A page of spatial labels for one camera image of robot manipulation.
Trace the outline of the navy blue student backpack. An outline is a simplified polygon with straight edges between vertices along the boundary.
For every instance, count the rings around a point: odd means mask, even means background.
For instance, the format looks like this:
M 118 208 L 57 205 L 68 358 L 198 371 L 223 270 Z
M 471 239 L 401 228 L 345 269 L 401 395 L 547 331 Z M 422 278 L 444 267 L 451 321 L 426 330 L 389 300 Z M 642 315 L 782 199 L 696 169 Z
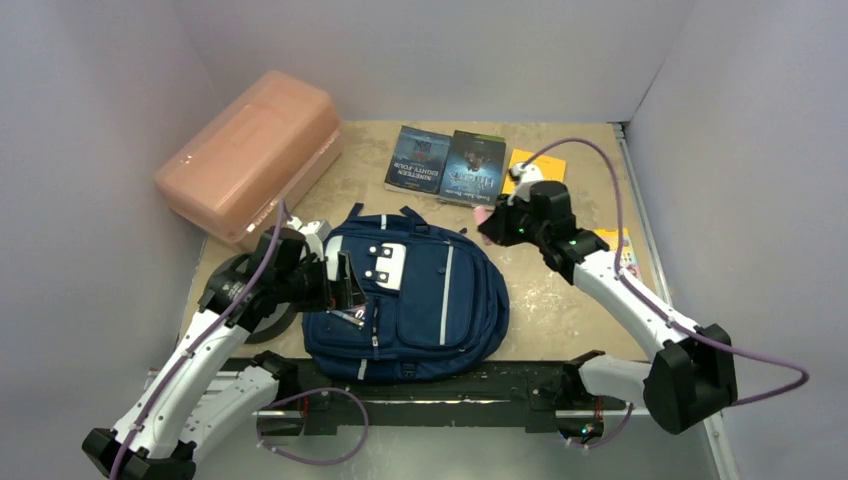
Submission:
M 404 207 L 352 206 L 324 242 L 350 254 L 367 304 L 362 329 L 330 312 L 306 313 L 304 348 L 327 376 L 348 381 L 433 381 L 478 366 L 501 345 L 510 301 L 503 275 L 463 234 Z

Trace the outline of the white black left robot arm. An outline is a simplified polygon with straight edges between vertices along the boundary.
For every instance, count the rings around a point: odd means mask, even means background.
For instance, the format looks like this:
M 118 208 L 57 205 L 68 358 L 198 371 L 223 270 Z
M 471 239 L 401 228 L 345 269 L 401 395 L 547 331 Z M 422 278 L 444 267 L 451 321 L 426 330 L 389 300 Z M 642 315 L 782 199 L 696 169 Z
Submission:
M 209 385 L 232 354 L 281 305 L 294 312 L 360 306 L 364 294 L 346 253 L 325 254 L 324 221 L 272 227 L 252 253 L 208 278 L 187 332 L 156 377 L 113 426 L 92 429 L 82 450 L 108 479 L 191 479 L 198 463 L 247 416 L 304 406 L 333 387 L 305 390 L 299 368 L 264 351 L 213 396 Z

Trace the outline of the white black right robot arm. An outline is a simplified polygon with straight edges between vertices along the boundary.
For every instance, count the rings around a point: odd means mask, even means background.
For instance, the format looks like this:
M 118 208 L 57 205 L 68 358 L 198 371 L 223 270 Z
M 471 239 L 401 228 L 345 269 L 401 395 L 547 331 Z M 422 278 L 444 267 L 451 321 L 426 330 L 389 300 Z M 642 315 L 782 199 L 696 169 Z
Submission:
M 567 362 L 561 392 L 569 404 L 616 398 L 646 409 L 663 430 L 680 434 L 736 402 L 729 334 L 676 312 L 621 267 L 618 253 L 578 226 L 564 184 L 534 182 L 525 197 L 500 196 L 477 228 L 499 246 L 537 247 L 553 272 L 600 304 L 647 355 L 637 362 L 592 351 Z

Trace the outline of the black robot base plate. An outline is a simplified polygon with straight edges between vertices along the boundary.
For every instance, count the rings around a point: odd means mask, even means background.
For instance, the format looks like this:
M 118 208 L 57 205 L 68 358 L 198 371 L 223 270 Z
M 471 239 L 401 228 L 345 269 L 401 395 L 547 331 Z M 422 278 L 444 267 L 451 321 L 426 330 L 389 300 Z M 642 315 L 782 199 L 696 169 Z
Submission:
M 311 359 L 260 354 L 225 363 L 224 372 L 263 366 L 280 374 L 274 398 L 309 395 L 259 412 L 259 426 L 271 435 L 334 435 L 341 426 L 519 428 L 593 441 L 612 429 L 627 406 L 611 397 L 579 394 L 561 361 L 486 361 L 468 372 L 437 381 L 378 384 L 325 376 Z

